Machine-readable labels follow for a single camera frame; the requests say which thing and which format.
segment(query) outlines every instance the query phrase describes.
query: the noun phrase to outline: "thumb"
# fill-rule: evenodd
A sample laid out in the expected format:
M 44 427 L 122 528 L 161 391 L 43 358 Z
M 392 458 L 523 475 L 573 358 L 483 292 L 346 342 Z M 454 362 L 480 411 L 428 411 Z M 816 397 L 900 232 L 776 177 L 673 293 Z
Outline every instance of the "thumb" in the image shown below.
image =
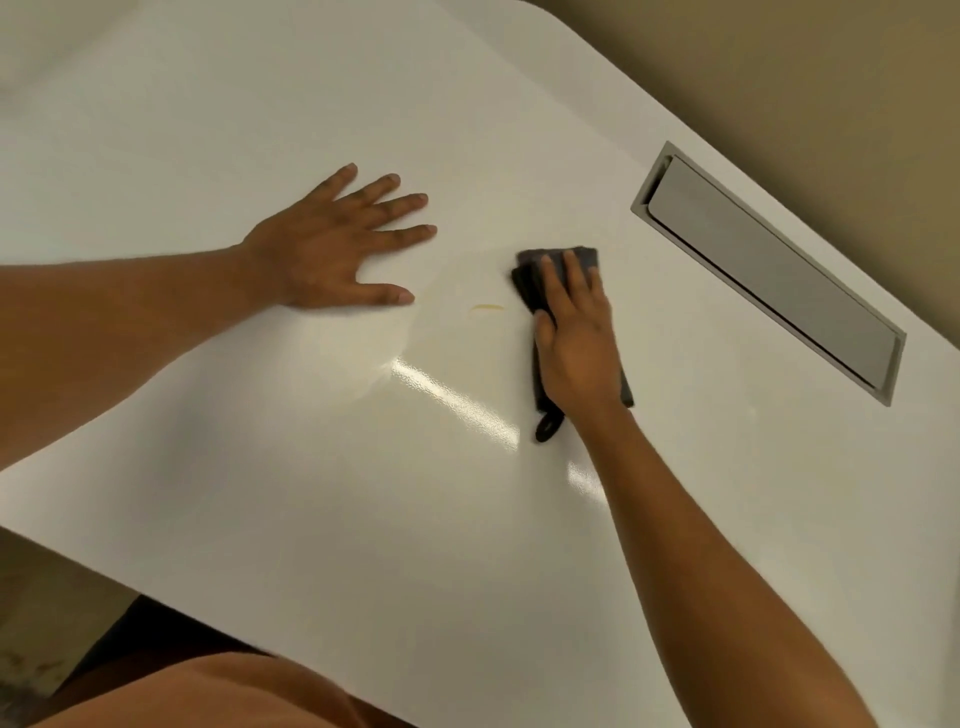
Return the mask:
M 357 283 L 349 288 L 345 305 L 409 305 L 414 295 L 391 283 Z
M 536 326 L 534 335 L 537 340 L 537 350 L 543 354 L 553 347 L 553 337 L 557 333 L 557 329 L 553 325 L 550 314 L 542 309 L 534 313 L 534 325 Z

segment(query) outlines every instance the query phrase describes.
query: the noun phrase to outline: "forearm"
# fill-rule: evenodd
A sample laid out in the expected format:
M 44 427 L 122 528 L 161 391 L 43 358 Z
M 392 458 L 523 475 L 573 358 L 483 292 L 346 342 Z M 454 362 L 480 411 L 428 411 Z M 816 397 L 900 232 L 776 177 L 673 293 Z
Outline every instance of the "forearm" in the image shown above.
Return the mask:
M 0 470 L 279 300 L 242 246 L 0 267 Z
M 669 471 L 632 415 L 575 420 L 644 614 L 696 728 L 875 728 L 816 638 Z

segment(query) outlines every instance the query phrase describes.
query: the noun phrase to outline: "white tabletop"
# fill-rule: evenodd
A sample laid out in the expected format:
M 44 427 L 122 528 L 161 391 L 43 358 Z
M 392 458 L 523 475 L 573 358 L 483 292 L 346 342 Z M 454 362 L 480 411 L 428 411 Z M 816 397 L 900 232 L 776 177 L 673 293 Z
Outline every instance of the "white tabletop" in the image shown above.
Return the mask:
M 532 440 L 506 274 L 589 244 L 655 445 L 872 705 L 936 724 L 960 352 L 556 21 L 447 2 L 148 4 L 5 107 L 7 261 L 227 245 L 349 160 L 441 233 L 363 271 L 414 307 L 210 342 L 3 473 L 0 523 L 421 728 L 685 725 L 582 444 Z M 668 139 L 907 331 L 892 407 L 630 212 Z

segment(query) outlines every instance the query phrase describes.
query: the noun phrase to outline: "folded cloth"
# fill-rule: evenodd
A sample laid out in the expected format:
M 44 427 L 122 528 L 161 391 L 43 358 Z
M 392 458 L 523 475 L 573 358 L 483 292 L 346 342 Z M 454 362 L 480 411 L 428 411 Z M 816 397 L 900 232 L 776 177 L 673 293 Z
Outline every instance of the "folded cloth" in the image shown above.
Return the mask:
M 595 248 L 574 248 L 573 253 L 580 261 L 580 267 L 584 272 L 593 267 L 599 267 L 599 254 Z M 540 274 L 540 259 L 544 255 L 549 255 L 553 260 L 554 268 L 557 270 L 557 276 L 560 282 L 567 288 L 566 284 L 566 266 L 564 265 L 564 249 L 535 249 L 521 251 L 516 254 L 516 267 L 510 272 L 510 278 L 514 282 L 516 292 L 523 299 L 527 308 L 533 313 L 542 309 L 553 318 L 553 312 L 547 303 L 546 294 L 543 289 L 543 277 Z M 537 426 L 537 442 L 545 443 L 553 437 L 560 425 L 564 423 L 564 412 L 549 397 L 543 389 L 543 379 L 540 375 L 540 357 L 537 354 L 537 347 L 534 346 L 534 400 L 537 403 L 537 409 L 543 413 L 543 419 Z M 627 377 L 623 371 L 620 371 L 620 400 L 628 407 L 634 406 L 634 395 L 630 391 L 630 384 L 627 383 Z

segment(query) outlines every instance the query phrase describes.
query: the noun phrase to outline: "white desk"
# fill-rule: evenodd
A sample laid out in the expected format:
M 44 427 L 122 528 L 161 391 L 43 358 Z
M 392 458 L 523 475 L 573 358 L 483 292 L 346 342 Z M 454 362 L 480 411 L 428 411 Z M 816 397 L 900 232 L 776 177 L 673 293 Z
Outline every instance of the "white desk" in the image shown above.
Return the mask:
M 210 342 L 0 475 L 0 523 L 421 728 L 685 725 L 582 445 L 531 437 L 506 272 L 595 245 L 651 439 L 884 724 L 936 725 L 960 352 L 555 20 L 447 6 L 150 4 L 7 104 L 7 261 L 220 247 L 351 159 L 441 234 L 364 271 L 413 308 Z M 892 407 L 630 212 L 668 139 L 907 331 Z

